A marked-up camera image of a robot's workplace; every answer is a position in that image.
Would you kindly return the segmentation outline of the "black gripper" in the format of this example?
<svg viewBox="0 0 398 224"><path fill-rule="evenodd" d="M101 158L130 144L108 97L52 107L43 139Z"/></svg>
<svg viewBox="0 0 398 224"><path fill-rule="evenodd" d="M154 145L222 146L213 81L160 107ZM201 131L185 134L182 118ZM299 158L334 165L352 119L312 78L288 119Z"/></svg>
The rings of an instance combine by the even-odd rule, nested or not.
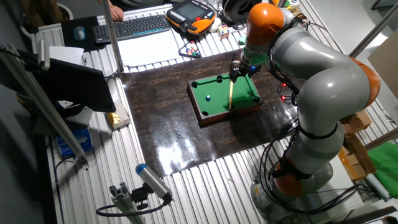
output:
<svg viewBox="0 0 398 224"><path fill-rule="evenodd" d="M260 72L260 70L260 65L247 65L242 61L234 60L232 62L232 70L229 72L229 79L231 82L234 82L238 77L244 77L246 75L251 78L255 73Z"/></svg>

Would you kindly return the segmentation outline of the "person's bare hand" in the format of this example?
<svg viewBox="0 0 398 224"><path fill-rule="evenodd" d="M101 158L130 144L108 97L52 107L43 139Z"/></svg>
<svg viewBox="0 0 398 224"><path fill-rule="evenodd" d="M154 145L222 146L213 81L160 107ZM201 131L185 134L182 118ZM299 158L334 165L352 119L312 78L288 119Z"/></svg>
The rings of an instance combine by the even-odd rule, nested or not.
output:
<svg viewBox="0 0 398 224"><path fill-rule="evenodd" d="M111 17L113 18L113 21L123 21L124 19L124 12L120 7L117 7L115 5L111 5L109 7L109 10L111 12Z"/></svg>

